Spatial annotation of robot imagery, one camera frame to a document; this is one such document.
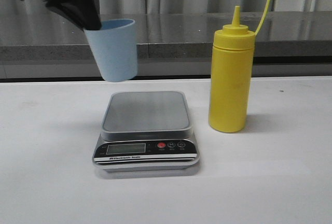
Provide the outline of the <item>yellow squeeze bottle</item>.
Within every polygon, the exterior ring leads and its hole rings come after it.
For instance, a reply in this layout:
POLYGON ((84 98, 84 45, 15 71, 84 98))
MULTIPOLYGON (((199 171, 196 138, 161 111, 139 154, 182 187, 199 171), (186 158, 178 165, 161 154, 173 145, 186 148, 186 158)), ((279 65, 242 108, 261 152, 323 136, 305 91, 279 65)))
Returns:
POLYGON ((256 36, 271 1, 266 1, 256 31, 240 23, 240 6, 235 6, 232 22, 214 33, 209 125, 217 131, 234 133, 245 126, 256 36))

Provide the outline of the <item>light blue plastic cup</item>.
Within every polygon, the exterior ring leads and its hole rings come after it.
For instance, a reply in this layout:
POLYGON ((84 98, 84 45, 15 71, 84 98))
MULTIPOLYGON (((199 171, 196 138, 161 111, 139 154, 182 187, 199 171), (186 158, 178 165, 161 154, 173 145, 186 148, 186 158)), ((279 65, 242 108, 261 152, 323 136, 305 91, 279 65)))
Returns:
POLYGON ((133 19, 103 21, 100 30, 84 32, 105 81, 126 81, 137 75, 137 34, 133 19))

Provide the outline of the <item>silver digital kitchen scale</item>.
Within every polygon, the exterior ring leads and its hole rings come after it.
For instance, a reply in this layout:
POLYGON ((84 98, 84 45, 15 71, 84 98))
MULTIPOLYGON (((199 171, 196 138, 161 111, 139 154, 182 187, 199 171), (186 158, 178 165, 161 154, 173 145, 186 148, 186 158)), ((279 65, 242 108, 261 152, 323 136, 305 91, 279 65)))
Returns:
POLYGON ((180 91, 111 96, 92 156, 107 172, 187 169, 200 153, 186 97, 180 91))

